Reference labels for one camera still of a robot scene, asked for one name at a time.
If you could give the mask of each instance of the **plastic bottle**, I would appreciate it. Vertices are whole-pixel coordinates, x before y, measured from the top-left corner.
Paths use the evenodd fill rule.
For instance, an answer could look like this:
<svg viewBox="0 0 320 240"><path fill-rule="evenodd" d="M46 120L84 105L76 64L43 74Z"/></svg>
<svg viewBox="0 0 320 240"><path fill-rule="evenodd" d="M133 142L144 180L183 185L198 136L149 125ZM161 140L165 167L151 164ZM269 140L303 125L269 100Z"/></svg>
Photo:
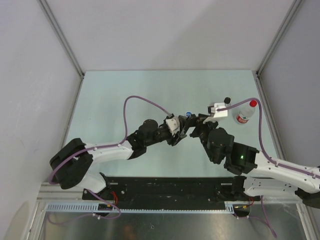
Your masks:
<svg viewBox="0 0 320 240"><path fill-rule="evenodd" d="M252 100L250 104L243 106L235 117L236 121L241 124L247 123L255 113L257 104L255 100Z"/></svg>

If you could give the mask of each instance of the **white wall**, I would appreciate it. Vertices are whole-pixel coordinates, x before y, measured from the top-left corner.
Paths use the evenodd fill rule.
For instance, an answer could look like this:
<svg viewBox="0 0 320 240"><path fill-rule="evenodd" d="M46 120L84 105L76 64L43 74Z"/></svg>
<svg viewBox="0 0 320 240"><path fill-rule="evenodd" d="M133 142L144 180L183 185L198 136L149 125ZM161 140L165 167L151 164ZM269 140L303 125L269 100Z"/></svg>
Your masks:
<svg viewBox="0 0 320 240"><path fill-rule="evenodd" d="M18 240L80 78L36 0L1 1L0 36L0 239Z"/></svg>
<svg viewBox="0 0 320 240"><path fill-rule="evenodd" d="M319 10L305 1L262 73L287 160L309 166L320 166Z"/></svg>
<svg viewBox="0 0 320 240"><path fill-rule="evenodd" d="M87 70L256 70L293 0L48 0Z"/></svg>

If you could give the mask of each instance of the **red bottle cap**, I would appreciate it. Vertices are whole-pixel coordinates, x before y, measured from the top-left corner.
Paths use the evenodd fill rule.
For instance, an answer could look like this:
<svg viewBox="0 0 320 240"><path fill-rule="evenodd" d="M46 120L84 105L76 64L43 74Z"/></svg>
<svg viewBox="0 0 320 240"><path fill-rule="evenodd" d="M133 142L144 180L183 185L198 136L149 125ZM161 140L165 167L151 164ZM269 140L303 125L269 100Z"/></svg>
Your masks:
<svg viewBox="0 0 320 240"><path fill-rule="evenodd" d="M257 103L256 100L252 100L252 101L250 102L250 106L253 107L253 108L254 108L255 106L257 106L257 104L258 104L258 103Z"/></svg>

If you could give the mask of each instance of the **white tabletop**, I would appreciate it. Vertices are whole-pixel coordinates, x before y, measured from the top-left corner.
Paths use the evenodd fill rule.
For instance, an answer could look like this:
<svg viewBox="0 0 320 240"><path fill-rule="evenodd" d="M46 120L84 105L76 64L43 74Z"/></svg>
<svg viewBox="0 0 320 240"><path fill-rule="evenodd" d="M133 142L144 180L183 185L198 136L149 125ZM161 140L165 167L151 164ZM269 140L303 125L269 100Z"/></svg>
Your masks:
<svg viewBox="0 0 320 240"><path fill-rule="evenodd" d="M87 71L70 124L66 143L81 138L84 143L109 143L125 134L123 104L130 95L147 98L176 116L207 114L212 102L231 98L235 104L247 98L259 98L254 77L249 70L170 70L170 71ZM248 123L234 120L230 112L219 123L235 142L260 149L258 140L259 111ZM166 115L153 105L130 99L126 116L128 134L146 119L162 124ZM270 156L277 156L265 115L262 117L262 139ZM101 164L106 176L124 177L229 177L234 176L209 161L198 138L187 137L172 147L166 141L147 148L132 160L115 160Z"/></svg>

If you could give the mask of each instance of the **bottle label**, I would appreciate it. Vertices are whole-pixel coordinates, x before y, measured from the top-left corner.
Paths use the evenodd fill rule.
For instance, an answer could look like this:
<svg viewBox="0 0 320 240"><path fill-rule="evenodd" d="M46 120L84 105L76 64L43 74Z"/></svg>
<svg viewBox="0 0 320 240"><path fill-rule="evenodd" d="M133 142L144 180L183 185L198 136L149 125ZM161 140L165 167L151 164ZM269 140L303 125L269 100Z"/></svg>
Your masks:
<svg viewBox="0 0 320 240"><path fill-rule="evenodd" d="M245 124L246 122L249 121L249 118L248 117L245 117L241 114L241 112L238 113L238 115L236 116L236 119L239 123L241 124Z"/></svg>

